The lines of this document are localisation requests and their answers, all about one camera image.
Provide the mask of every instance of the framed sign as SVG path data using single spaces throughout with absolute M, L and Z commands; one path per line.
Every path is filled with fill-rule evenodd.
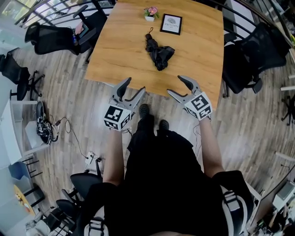
M 164 14 L 160 31 L 180 35 L 182 20 L 182 17 Z

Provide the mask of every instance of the black shirt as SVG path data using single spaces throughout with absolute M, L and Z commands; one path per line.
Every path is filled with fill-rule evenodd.
M 246 201 L 249 219 L 253 200 L 240 171 L 209 178 L 187 140 L 179 144 L 168 136 L 167 140 L 156 138 L 153 148 L 144 145 L 132 150 L 120 186 L 101 183 L 92 188 L 85 200 L 91 208 L 87 214 L 93 217 L 104 205 L 110 236 L 148 236 L 161 231 L 228 235 L 220 185 Z M 94 201 L 101 204 L 94 206 Z

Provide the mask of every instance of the wood laminate flooring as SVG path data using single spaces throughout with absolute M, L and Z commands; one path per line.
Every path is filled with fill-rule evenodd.
M 59 51 L 46 55 L 36 55 L 32 48 L 18 49 L 14 58 L 21 66 L 28 67 L 32 74 L 38 70 L 45 74 L 40 84 L 49 120 L 56 122 L 67 117 L 80 142 L 81 151 L 87 154 L 93 151 L 97 156 L 104 156 L 109 129 L 103 125 L 106 103 L 111 87 L 84 79 L 87 65 L 84 64 L 86 53 L 75 56 L 69 51 Z M 246 181 L 258 192 L 267 193 L 288 172 L 292 163 L 275 156 L 275 151 L 295 156 L 293 126 L 287 126 L 281 117 L 287 108 L 281 102 L 289 92 L 280 91 L 280 87 L 294 85 L 288 75 L 295 73 L 291 57 L 287 56 L 287 65 L 270 69 L 261 74 L 263 88 L 258 94 L 245 89 L 240 94 L 230 93 L 230 98 L 219 96 L 218 108 L 212 115 L 212 126 L 217 135 L 224 167 L 240 170 Z M 125 97 L 130 98 L 136 90 L 127 89 Z M 201 162 L 201 137 L 198 121 L 188 115 L 172 98 L 147 93 L 142 103 L 148 103 L 155 115 L 155 130 L 164 118 L 170 123 L 171 130 L 178 132 L 194 145 Z M 24 110 L 24 119 L 33 119 L 34 110 Z M 139 120 L 138 113 L 129 123 L 134 133 Z M 128 159 L 127 145 L 130 135 L 123 134 L 125 163 Z M 60 139 L 49 148 L 36 154 L 40 160 L 34 167 L 43 171 L 34 178 L 47 197 L 48 205 L 64 198 L 61 189 L 70 190 L 70 175 L 85 169 L 85 159 L 80 154 L 74 134 L 66 133 L 65 120 L 61 123 Z M 151 157 L 151 165 L 156 160 Z M 89 167 L 95 170 L 92 163 Z

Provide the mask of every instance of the white desk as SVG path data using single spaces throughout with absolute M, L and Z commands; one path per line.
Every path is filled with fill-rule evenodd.
M 48 144 L 42 144 L 39 147 L 32 148 L 31 150 L 25 151 L 23 149 L 22 142 L 22 117 L 14 117 L 13 105 L 23 107 L 23 105 L 36 105 L 37 101 L 14 101 L 8 100 L 2 117 L 0 119 L 0 126 L 2 129 L 2 135 L 7 150 L 7 155 L 10 163 L 13 164 L 19 161 L 23 157 L 32 156 L 34 152 L 47 148 Z

